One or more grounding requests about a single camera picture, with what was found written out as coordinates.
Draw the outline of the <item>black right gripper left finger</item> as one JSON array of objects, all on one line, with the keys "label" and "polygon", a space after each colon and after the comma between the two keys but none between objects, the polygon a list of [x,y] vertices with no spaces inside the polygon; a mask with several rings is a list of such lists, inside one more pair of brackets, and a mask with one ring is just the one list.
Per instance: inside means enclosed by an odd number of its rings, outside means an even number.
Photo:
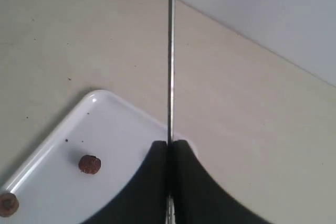
[{"label": "black right gripper left finger", "polygon": [[84,223],[165,223],[167,143],[154,141],[124,188]]}]

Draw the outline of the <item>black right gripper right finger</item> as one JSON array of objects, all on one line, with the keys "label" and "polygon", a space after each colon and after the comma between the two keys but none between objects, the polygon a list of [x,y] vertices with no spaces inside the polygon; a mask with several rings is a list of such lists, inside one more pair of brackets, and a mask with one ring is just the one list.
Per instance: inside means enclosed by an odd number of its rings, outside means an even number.
[{"label": "black right gripper right finger", "polygon": [[172,143],[172,197],[176,223],[266,223],[211,177],[186,140]]}]

